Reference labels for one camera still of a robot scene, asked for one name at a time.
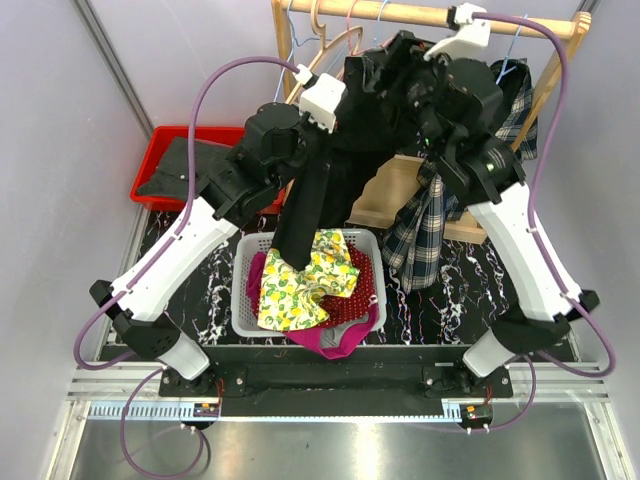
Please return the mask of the red polka dot skirt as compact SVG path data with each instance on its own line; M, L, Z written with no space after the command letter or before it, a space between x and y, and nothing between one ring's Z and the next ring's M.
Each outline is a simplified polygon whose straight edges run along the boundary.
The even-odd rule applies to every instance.
M352 243L347 244L351 262L359 270L355 288L349 297L325 296L321 308L328 318L320 324L321 328L336 327L362 318L369 309L371 299L376 299L374 271L369 257L359 251Z

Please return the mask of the magenta skirt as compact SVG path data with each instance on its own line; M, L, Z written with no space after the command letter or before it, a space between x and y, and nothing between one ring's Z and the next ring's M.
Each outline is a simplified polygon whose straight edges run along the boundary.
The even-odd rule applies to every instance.
M259 252L252 259L246 286L246 293L249 296L251 308L256 318L259 306L261 275L267 253ZM355 350L356 346L370 333L377 322L377 303L377 298L371 299L368 312L362 318L336 327L321 328L318 325L305 330L280 333L294 343L327 359L344 358Z

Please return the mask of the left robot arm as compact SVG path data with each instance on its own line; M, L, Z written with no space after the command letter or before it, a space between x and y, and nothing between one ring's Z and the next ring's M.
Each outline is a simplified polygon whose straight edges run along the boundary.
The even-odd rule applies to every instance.
M142 259L119 278L89 289L129 349L177 373L196 396L215 386L216 372L198 342L169 319L165 307L178 287L218 246L290 181L316 172L326 185L324 161L337 128L337 108L301 100L268 103L249 117L242 137L197 172L197 139L187 138L188 199L180 216Z

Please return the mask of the lemon print skirt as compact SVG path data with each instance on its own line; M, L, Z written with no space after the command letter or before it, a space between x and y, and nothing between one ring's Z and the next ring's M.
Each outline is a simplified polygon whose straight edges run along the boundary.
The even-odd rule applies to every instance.
M350 297L358 276L359 269L351 260L340 229L315 232L310 261L300 270L272 248L266 254L261 275L257 325L275 332L316 327L329 319L321 307L322 299Z

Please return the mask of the black skirt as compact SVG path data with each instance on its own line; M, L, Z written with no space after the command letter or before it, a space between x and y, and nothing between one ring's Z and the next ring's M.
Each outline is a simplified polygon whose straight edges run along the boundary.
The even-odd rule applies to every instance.
M318 229L340 228L366 183L418 132L416 115L385 115L374 91L383 49L345 59L347 94L337 108L330 135L313 126L310 164L295 178L276 228L273 247L300 270L310 261Z

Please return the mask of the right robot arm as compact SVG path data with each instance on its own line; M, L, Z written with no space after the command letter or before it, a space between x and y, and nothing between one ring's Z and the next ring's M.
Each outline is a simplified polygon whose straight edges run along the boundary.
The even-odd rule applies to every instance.
M516 289L517 304L430 387L476 396L498 368L545 351L573 321L588 319L598 295L561 268L537 221L519 156L496 134L504 92L488 65L407 31L367 53L363 63L364 88L398 140L420 137L427 152L418 189L398 211L382 247L403 290L435 281L450 200L484 228Z

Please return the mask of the wooden hanger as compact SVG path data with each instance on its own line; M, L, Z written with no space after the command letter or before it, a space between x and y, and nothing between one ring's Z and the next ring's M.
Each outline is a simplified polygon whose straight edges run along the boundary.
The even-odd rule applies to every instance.
M351 19L351 14L357 1L352 1L350 4L347 1L335 1L335 4L338 10L343 10L343 13L331 13L331 1L293 1L292 12L309 15L311 34L308 37L310 38L308 42L317 43L316 55L308 65L308 68L313 73L318 73L318 68L326 57L333 56L333 61L325 67L325 72L328 73L338 60L363 52L361 44L364 37L364 27L356 25ZM320 10L322 7L325 8L324 15L345 18L346 27L344 31L333 36L327 34L327 25L320 22Z

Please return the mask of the blue hanger of black skirt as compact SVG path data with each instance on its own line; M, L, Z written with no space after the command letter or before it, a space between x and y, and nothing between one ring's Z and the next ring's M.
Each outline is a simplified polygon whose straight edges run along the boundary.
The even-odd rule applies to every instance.
M374 35L373 35L373 43L372 43L373 48L377 48L381 45L380 35L381 35L382 15L384 13L386 6L389 5L390 3L392 3L392 0L383 0L380 4L380 8L378 9L378 12L376 15L375 27L374 27Z

